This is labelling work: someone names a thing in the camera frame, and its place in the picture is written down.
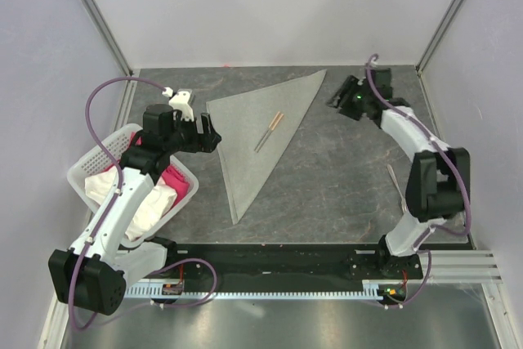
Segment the grey-green cloth napkin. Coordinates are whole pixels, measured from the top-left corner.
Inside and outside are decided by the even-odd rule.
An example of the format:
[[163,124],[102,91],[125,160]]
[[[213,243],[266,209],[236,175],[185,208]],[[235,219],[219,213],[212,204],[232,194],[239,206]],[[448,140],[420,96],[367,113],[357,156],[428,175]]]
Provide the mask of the grey-green cloth napkin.
[[207,103],[221,135],[217,151],[233,224],[243,218],[275,169],[326,74],[322,69]]

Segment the wooden-handled chopstick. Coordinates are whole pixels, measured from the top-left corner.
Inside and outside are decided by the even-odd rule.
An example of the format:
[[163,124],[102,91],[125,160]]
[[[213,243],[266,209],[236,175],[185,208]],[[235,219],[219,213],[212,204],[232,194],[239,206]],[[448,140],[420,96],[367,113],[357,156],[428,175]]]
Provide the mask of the wooden-handled chopstick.
[[271,122],[270,122],[268,128],[266,129],[265,133],[262,135],[260,141],[257,143],[257,145],[256,145],[255,148],[254,148],[254,151],[255,151],[256,153],[261,149],[263,143],[265,142],[265,140],[266,140],[266,138],[269,136],[269,134],[275,130],[275,127],[276,127],[277,124],[279,123],[279,121],[280,121],[282,115],[283,115],[283,113],[282,113],[281,111],[279,111],[279,112],[275,115],[275,117],[271,120]]
[[264,144],[266,143],[266,141],[268,140],[268,138],[270,137],[270,135],[271,135],[272,133],[273,133],[273,132],[271,132],[271,133],[269,134],[269,136],[266,138],[265,142],[263,143],[263,145],[262,145],[261,147],[264,146]]

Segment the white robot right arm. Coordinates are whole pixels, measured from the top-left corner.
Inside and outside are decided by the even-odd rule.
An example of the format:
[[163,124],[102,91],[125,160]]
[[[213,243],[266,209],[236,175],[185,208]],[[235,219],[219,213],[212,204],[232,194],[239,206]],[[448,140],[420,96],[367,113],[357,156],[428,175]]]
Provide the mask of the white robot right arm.
[[378,242],[374,268],[381,277],[390,279],[400,273],[420,245],[459,213],[465,214],[460,233],[468,234],[470,155],[436,137],[405,99],[393,95],[391,69],[368,69],[365,78],[348,76],[328,105],[350,119],[373,121],[411,163],[406,209],[396,227]]

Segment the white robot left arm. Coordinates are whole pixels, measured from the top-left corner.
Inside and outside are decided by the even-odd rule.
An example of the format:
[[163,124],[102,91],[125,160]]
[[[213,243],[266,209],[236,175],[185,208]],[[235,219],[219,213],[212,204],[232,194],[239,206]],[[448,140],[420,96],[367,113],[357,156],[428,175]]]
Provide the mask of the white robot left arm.
[[158,183],[177,152],[212,153],[221,142],[211,116],[184,120],[169,105],[151,105],[143,127],[114,161],[117,173],[110,192],[83,233],[66,250],[56,249],[48,260],[59,302],[112,315],[128,287],[148,275],[173,277],[179,258],[169,240],[133,240],[120,252],[125,232],[145,197]]

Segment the pink cloth in basket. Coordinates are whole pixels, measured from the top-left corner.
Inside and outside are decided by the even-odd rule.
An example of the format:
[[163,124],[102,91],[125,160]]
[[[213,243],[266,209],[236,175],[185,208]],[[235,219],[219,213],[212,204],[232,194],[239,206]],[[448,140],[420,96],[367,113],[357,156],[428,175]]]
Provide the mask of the pink cloth in basket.
[[174,166],[169,165],[163,171],[154,189],[160,194],[169,195],[172,198],[172,203],[168,207],[170,209],[186,197],[189,182]]

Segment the white plastic laundry basket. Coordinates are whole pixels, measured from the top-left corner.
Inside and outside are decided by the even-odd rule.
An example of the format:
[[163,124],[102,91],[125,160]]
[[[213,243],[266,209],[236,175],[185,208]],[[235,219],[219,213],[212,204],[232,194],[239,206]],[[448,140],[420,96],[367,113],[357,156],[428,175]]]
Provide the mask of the white plastic laundry basket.
[[[170,158],[170,165],[174,166],[189,182],[189,190],[186,195],[176,206],[166,212],[166,214],[156,223],[150,230],[143,234],[142,237],[136,240],[129,240],[126,235],[123,237],[121,245],[125,248],[135,248],[139,243],[153,237],[158,230],[160,230],[166,223],[173,219],[191,200],[199,189],[199,181],[197,177],[183,165],[175,156]],[[67,173],[69,184],[81,197],[83,202],[90,208],[93,213],[96,213],[100,205],[95,201],[89,199],[84,188],[84,181],[87,177],[104,172],[113,167],[110,159],[96,146],[87,152]]]

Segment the white folded garment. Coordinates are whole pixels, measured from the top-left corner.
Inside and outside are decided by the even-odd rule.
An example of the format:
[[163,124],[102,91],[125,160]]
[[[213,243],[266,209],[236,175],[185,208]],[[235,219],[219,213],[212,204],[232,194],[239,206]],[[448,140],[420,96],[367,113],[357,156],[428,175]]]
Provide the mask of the white folded garment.
[[[111,167],[104,172],[87,177],[84,181],[84,188],[89,199],[99,205],[105,200],[114,184],[117,170]],[[172,188],[165,177],[161,176],[153,190],[145,197],[140,207],[129,224],[125,235],[129,240],[136,240],[150,230],[176,203],[179,193],[176,188]]]

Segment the silver metal fork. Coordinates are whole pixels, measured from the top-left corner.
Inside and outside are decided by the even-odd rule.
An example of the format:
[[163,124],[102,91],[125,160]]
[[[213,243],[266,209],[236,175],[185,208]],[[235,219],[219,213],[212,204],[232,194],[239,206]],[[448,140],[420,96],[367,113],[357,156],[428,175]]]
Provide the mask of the silver metal fork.
[[402,213],[406,213],[407,212],[406,200],[405,200],[405,197],[404,197],[404,195],[402,193],[402,190],[400,188],[400,185],[399,185],[399,182],[397,180],[395,171],[394,171],[393,167],[390,164],[387,165],[387,171],[389,173],[389,176],[391,178],[391,181],[392,181],[394,187],[396,188],[396,191],[399,194],[401,211],[402,211]]

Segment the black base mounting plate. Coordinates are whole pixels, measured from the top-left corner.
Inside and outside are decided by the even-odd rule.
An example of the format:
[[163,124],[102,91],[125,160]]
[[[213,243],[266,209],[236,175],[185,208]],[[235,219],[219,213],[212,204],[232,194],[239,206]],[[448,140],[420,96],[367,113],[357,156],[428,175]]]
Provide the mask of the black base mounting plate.
[[201,258],[221,274],[339,275],[346,280],[420,280],[418,255],[393,257],[377,244],[177,244],[168,260]]

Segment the aluminium frame rail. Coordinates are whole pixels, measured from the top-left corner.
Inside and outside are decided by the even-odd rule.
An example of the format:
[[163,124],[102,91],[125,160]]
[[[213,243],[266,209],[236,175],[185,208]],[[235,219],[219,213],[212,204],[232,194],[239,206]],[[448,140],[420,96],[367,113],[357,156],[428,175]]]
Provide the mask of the aluminium frame rail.
[[431,252],[431,284],[487,284],[502,281],[494,254],[486,250]]

